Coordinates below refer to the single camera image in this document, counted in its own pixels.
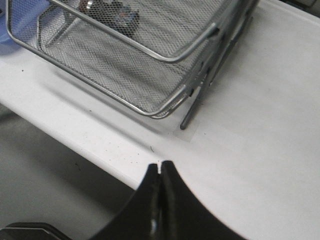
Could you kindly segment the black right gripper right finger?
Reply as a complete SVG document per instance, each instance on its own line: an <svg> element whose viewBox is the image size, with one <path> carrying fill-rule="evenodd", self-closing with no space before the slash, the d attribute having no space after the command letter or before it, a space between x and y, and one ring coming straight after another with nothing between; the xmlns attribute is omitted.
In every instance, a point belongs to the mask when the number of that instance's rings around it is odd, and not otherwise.
<svg viewBox="0 0 320 240"><path fill-rule="evenodd" d="M169 160L161 165L159 203L163 240L244 239L197 199Z"/></svg>

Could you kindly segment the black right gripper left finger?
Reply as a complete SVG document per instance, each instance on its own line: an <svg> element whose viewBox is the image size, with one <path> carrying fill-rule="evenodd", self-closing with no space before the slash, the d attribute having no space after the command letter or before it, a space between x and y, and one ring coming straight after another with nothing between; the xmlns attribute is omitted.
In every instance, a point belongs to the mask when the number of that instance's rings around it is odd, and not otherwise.
<svg viewBox="0 0 320 240"><path fill-rule="evenodd" d="M159 225L160 175L155 163L124 208L92 240L156 240Z"/></svg>

